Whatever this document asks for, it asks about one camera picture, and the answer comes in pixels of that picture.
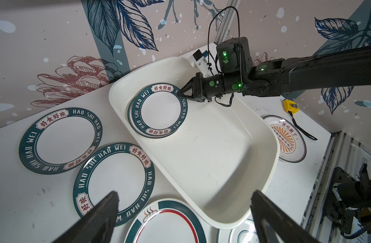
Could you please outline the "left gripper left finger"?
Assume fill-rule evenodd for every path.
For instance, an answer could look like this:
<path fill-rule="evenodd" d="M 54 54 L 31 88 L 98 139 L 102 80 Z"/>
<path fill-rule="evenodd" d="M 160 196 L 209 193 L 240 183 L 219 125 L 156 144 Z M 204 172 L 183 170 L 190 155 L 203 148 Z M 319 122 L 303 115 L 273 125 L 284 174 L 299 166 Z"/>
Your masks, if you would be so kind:
<path fill-rule="evenodd" d="M 117 220 L 118 204 L 118 193 L 111 191 L 54 242 L 109 243 Z"/>

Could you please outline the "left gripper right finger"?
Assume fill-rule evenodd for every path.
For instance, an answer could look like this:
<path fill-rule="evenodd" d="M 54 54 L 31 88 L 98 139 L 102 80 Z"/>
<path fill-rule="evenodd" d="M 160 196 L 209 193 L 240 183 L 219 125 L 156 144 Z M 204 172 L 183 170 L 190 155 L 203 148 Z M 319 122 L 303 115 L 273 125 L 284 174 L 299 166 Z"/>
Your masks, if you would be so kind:
<path fill-rule="evenodd" d="M 261 243 L 318 242 L 259 190 L 251 197 L 250 209 Z"/>

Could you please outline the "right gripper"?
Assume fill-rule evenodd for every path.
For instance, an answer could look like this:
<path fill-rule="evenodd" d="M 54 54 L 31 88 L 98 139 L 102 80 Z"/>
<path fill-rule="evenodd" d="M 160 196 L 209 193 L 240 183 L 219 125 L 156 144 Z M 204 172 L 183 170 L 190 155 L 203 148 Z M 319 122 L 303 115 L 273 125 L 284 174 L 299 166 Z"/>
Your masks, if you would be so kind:
<path fill-rule="evenodd" d="M 217 96 L 232 93 L 242 93 L 243 84 L 239 72 L 228 74 L 217 74 L 212 77 L 204 78 L 203 75 L 189 80 L 177 94 L 181 98 L 188 100 L 208 100 Z"/>

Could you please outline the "orange sunburst plate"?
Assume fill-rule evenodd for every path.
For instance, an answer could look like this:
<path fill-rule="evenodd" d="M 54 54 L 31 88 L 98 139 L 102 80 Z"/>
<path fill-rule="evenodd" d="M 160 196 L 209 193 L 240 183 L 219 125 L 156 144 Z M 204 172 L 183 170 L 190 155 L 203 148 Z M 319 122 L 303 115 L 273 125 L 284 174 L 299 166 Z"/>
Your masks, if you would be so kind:
<path fill-rule="evenodd" d="M 263 119 L 278 138 L 280 144 L 279 158 L 289 163 L 302 162 L 307 155 L 307 146 L 301 133 L 294 125 L 277 115 L 267 115 Z"/>

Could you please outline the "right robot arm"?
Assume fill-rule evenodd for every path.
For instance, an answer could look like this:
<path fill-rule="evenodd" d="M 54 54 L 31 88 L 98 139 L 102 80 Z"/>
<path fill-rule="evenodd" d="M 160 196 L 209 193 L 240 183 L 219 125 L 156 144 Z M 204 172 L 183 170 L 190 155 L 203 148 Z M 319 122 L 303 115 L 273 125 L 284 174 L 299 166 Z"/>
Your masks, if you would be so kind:
<path fill-rule="evenodd" d="M 371 85 L 371 46 L 323 56 L 275 59 L 257 66 L 252 63 L 246 37 L 228 39 L 216 50 L 221 73 L 208 78 L 197 73 L 178 91 L 180 97 L 210 102 L 233 93 L 275 97 L 301 90 Z"/>

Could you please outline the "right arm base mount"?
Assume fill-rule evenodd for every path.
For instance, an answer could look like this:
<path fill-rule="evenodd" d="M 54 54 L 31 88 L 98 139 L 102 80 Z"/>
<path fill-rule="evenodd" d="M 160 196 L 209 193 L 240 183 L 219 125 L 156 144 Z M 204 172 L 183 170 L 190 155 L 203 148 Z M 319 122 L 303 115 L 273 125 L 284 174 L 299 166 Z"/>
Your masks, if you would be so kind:
<path fill-rule="evenodd" d="M 339 230 L 343 238 L 355 239 L 371 230 L 371 221 L 360 230 L 352 233 L 353 218 L 365 208 L 371 208 L 371 180 L 367 164 L 359 171 L 355 180 L 341 167 L 333 171 L 330 186 L 323 207 L 326 216 Z"/>

